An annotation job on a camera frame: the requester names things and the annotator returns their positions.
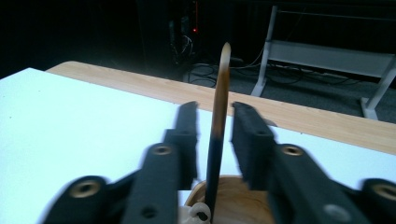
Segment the bolt hole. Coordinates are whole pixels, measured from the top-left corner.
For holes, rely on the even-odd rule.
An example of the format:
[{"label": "bolt hole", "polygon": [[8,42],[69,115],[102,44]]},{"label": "bolt hole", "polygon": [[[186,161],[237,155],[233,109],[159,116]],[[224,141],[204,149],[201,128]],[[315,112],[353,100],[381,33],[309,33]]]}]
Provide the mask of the bolt hole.
[{"label": "bolt hole", "polygon": [[100,189],[100,184],[93,180],[86,180],[77,183],[70,189],[70,196],[73,198],[86,198],[96,194]]},{"label": "bolt hole", "polygon": [[145,207],[142,210],[142,216],[147,219],[154,218],[157,216],[157,210],[152,206]]},{"label": "bolt hole", "polygon": [[171,152],[172,152],[172,149],[170,147],[156,147],[156,148],[154,148],[153,153],[156,155],[163,156],[163,155],[169,154]]},{"label": "bolt hole", "polygon": [[297,147],[283,147],[283,153],[290,155],[290,156],[301,156],[303,155],[303,151]]},{"label": "bolt hole", "polygon": [[201,219],[202,221],[207,221],[208,216],[204,213],[204,212],[199,212],[197,213],[197,216],[199,219]]},{"label": "bolt hole", "polygon": [[373,188],[375,193],[377,193],[378,195],[386,199],[396,201],[396,188],[394,188],[393,186],[381,184],[375,185]]}]

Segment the cable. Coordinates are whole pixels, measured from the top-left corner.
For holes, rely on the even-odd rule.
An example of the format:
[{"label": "cable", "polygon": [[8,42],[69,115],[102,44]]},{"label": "cable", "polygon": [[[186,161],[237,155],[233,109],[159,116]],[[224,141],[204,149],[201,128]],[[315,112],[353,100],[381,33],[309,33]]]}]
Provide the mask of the cable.
[{"label": "cable", "polygon": [[245,68],[250,68],[250,67],[257,67],[259,66],[261,63],[258,64],[254,64],[255,62],[257,62],[260,59],[260,56],[262,55],[262,52],[264,51],[264,46],[262,46],[262,50],[260,51],[259,55],[256,57],[256,59],[253,61],[253,63],[248,64],[247,66],[244,67],[230,67],[231,69],[245,69]]},{"label": "cable", "polygon": [[193,65],[198,65],[198,66],[208,66],[208,67],[219,67],[218,65],[215,64],[210,64],[210,63],[195,63]]},{"label": "cable", "polygon": [[242,74],[243,76],[246,76],[246,77],[256,77],[256,76],[259,75],[259,71],[258,70],[253,71],[254,74],[244,73],[243,71],[245,71],[245,70],[248,70],[248,69],[235,69],[234,71],[236,71],[237,73]]},{"label": "cable", "polygon": [[[197,68],[200,68],[200,67],[207,67],[207,68],[210,68],[210,70],[208,72],[206,72],[206,73],[203,73],[203,74],[202,73],[193,73],[194,69],[197,69]],[[192,69],[190,69],[190,71],[188,73],[188,83],[192,84],[192,83],[197,82],[197,81],[209,81],[209,82],[213,83],[213,85],[211,86],[211,88],[213,88],[217,84],[217,79],[215,77],[211,77],[211,75],[215,75],[216,76],[215,72],[216,72],[216,70],[215,70],[214,66],[212,66],[210,64],[204,64],[204,65],[198,64],[198,66],[195,66]],[[194,75],[194,76],[199,77],[199,78],[191,80],[191,75]]]},{"label": "cable", "polygon": [[[171,47],[174,52],[174,62],[176,64],[182,63],[186,59],[189,59],[190,56],[192,55],[193,42],[192,42],[191,38],[189,38],[188,36],[183,35],[183,37],[186,40],[185,40],[185,43],[183,43],[183,49],[181,50],[181,52],[177,52],[176,46],[173,43],[171,43]],[[190,48],[190,52],[186,55],[186,50],[188,48]]]},{"label": "cable", "polygon": [[286,37],[286,41],[289,40],[289,38],[291,37],[291,35],[292,35],[292,34],[294,33],[294,31],[296,30],[297,25],[300,23],[300,20],[301,20],[301,18],[303,17],[305,11],[306,11],[306,7],[304,7],[304,10],[303,10],[303,12],[301,12],[300,17],[298,18],[297,22],[294,24],[293,28],[291,28],[291,31],[290,31],[288,37]]},{"label": "cable", "polygon": [[271,75],[267,75],[270,80],[274,81],[275,83],[278,84],[294,84],[300,80],[302,80],[303,78],[308,79],[308,80],[313,80],[316,82],[320,82],[323,84],[327,84],[327,85],[355,85],[357,83],[359,83],[360,81],[356,81],[355,82],[351,82],[351,83],[346,83],[349,80],[353,80],[349,77],[332,77],[333,79],[341,79],[340,81],[326,81],[323,79],[318,78],[318,75],[321,75],[322,77],[326,77],[323,76],[322,73],[319,73],[315,70],[303,70],[301,66],[296,66],[296,67],[292,67],[292,66],[285,66],[285,65],[279,65],[279,64],[272,64],[269,63],[268,64],[270,69],[274,69],[275,71],[277,71],[280,75],[282,75],[283,77],[296,77],[298,76],[298,79],[292,82],[287,82],[287,83],[283,83],[283,82],[278,82],[275,81],[273,78],[271,78]]},{"label": "cable", "polygon": [[281,71],[279,68],[277,68],[276,71],[277,71],[280,75],[282,75],[283,77],[287,77],[287,78],[289,78],[289,77],[297,77],[297,79],[295,79],[295,80],[293,80],[293,81],[291,81],[291,82],[281,82],[281,81],[276,81],[276,80],[274,80],[273,77],[272,77],[272,75],[266,75],[267,78],[268,78],[270,81],[272,81],[272,82],[274,82],[274,83],[276,83],[276,84],[291,85],[291,84],[295,84],[295,83],[301,81],[301,80],[303,79],[303,77],[304,77],[304,73],[303,73],[303,72],[300,72],[300,71],[299,71],[299,74],[293,74],[293,73],[292,73],[291,71],[289,71],[289,70],[287,70],[286,73],[284,73],[284,72]]}]

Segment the wooden table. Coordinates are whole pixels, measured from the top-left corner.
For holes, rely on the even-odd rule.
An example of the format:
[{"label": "wooden table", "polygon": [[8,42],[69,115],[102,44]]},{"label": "wooden table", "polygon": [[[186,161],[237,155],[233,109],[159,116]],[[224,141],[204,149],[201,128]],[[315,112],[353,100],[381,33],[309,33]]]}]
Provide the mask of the wooden table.
[{"label": "wooden table", "polygon": [[[215,90],[207,87],[77,62],[61,63],[47,72],[175,104],[196,101],[203,110],[213,108]],[[235,101],[254,106],[280,128],[396,155],[396,124],[230,92],[229,102]],[[228,114],[233,114],[231,104]]]}]

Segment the black plastic part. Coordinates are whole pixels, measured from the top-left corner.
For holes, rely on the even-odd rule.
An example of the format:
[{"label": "black plastic part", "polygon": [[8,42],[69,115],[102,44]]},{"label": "black plastic part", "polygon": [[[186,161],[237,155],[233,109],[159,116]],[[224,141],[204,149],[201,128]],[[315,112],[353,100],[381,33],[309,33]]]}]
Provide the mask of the black plastic part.
[{"label": "black plastic part", "polygon": [[[73,189],[80,184],[77,197]],[[82,197],[84,192],[89,192],[92,188],[95,192],[93,195]],[[105,215],[107,210],[107,187],[106,181],[100,176],[84,176],[72,184],[70,184],[56,203],[49,211],[45,224],[68,224],[68,223],[81,223],[81,224],[97,224],[105,223]]]},{"label": "black plastic part", "polygon": [[350,201],[352,201],[355,205],[358,206],[358,208],[360,208],[359,205],[363,203],[363,201],[361,199],[361,191],[360,190],[351,189],[351,188],[349,188],[341,183],[338,183],[334,180],[332,182],[335,183],[338,186],[338,188],[344,192],[344,194],[348,197],[348,199]]},{"label": "black plastic part", "polygon": [[196,144],[197,144],[197,103],[189,102],[178,109],[175,129],[166,130],[164,143],[180,148],[180,189],[191,189],[194,178],[197,177]]},{"label": "black plastic part", "polygon": [[396,185],[384,179],[368,179],[360,194],[361,211],[373,223],[396,223]]},{"label": "black plastic part", "polygon": [[276,145],[274,134],[250,105],[233,103],[233,150],[250,189],[265,190]]},{"label": "black plastic part", "polygon": [[179,162],[175,145],[162,143],[148,149],[128,197],[122,224],[177,223]]},{"label": "black plastic part", "polygon": [[106,213],[106,223],[120,223],[128,195],[134,190],[134,182],[136,181],[138,174],[139,171],[136,171],[125,176],[116,183],[108,185],[107,189],[110,206]]},{"label": "black plastic part", "polygon": [[[269,193],[275,217],[288,222],[276,223],[369,223],[368,219],[332,182],[305,150],[294,145],[278,145],[275,149]],[[276,198],[287,201],[279,203]],[[290,203],[292,211],[285,211]]]}]

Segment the white surface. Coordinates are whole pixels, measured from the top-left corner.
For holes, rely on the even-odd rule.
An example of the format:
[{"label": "white surface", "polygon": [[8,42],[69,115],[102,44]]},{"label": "white surface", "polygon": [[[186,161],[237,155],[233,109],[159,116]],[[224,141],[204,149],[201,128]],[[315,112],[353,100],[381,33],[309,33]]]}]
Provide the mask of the white surface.
[{"label": "white surface", "polygon": [[[39,223],[72,180],[117,181],[173,128],[178,105],[26,69],[0,80],[0,223]],[[211,113],[199,110],[198,169],[205,179]],[[222,174],[240,174],[227,118]],[[307,149],[331,178],[396,182],[396,156],[273,128],[278,143]],[[188,192],[182,192],[184,202]]]}]

